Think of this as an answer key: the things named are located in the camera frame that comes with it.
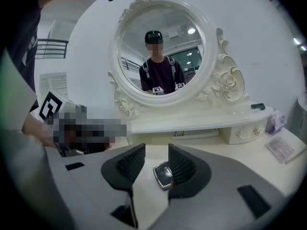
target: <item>mirror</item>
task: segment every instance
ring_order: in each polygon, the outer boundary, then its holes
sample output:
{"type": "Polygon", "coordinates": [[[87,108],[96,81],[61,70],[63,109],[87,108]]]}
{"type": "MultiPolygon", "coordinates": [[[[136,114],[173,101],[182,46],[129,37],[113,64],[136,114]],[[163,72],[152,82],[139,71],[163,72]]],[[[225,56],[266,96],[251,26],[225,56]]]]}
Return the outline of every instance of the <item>mirror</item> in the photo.
{"type": "Polygon", "coordinates": [[[203,43],[198,27],[184,11],[152,6],[124,26],[121,67],[136,88],[163,95],[183,88],[197,73],[203,43]]]}

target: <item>white shelf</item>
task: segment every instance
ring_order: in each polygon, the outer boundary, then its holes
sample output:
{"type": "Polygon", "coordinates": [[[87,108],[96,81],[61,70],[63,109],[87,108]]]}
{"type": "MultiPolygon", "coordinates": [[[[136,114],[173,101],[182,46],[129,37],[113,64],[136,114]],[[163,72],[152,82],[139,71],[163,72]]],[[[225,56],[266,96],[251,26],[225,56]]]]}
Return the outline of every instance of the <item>white shelf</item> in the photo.
{"type": "Polygon", "coordinates": [[[174,118],[142,118],[130,121],[130,134],[163,133],[247,125],[267,118],[273,109],[253,110],[250,103],[204,110],[174,118]]]}

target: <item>backpack strap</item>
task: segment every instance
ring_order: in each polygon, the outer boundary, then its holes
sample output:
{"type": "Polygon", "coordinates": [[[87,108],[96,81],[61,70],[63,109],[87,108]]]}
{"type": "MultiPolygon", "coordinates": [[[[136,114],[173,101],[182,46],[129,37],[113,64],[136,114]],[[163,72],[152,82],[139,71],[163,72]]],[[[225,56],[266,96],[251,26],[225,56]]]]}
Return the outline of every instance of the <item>backpack strap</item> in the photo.
{"type": "Polygon", "coordinates": [[[174,80],[174,83],[176,84],[176,81],[175,81],[175,72],[176,72],[176,69],[175,69],[175,60],[174,60],[174,59],[170,59],[169,57],[167,57],[167,59],[168,59],[169,64],[171,65],[173,80],[174,80]]]}
{"type": "Polygon", "coordinates": [[[148,60],[145,61],[145,63],[144,63],[142,66],[143,66],[143,70],[146,72],[147,78],[150,79],[150,76],[149,76],[149,68],[148,68],[148,60]]]}

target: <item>person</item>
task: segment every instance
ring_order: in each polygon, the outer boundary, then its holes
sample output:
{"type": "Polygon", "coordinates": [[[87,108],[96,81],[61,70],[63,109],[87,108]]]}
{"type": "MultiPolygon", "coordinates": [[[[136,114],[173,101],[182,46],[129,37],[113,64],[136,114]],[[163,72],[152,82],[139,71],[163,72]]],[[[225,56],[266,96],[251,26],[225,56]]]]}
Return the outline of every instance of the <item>person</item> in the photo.
{"type": "Polygon", "coordinates": [[[164,94],[175,92],[177,83],[186,83],[180,64],[162,54],[163,36],[159,31],[145,35],[145,46],[151,57],[140,67],[142,90],[153,93],[154,87],[161,87],[164,94]]]}
{"type": "MultiPolygon", "coordinates": [[[[34,85],[34,64],[37,51],[37,27],[40,21],[42,8],[53,0],[18,0],[22,6],[18,6],[15,11],[13,27],[10,28],[10,36],[7,39],[6,47],[9,55],[33,91],[34,85]]],[[[38,102],[34,103],[29,112],[38,107],[38,102]]],[[[46,147],[56,148],[53,138],[43,130],[42,123],[28,114],[22,131],[24,134],[32,135],[42,142],[46,147]]]]}

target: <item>vanity drawer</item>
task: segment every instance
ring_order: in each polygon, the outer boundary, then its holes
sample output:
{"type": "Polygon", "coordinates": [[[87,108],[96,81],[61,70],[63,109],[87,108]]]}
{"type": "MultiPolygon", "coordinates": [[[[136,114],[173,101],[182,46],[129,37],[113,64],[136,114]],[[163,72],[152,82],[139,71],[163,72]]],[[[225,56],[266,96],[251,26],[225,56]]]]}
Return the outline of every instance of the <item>vanity drawer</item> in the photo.
{"type": "Polygon", "coordinates": [[[221,128],[220,131],[228,144],[241,144],[260,137],[265,132],[267,122],[268,119],[265,118],[248,125],[221,128]]]}

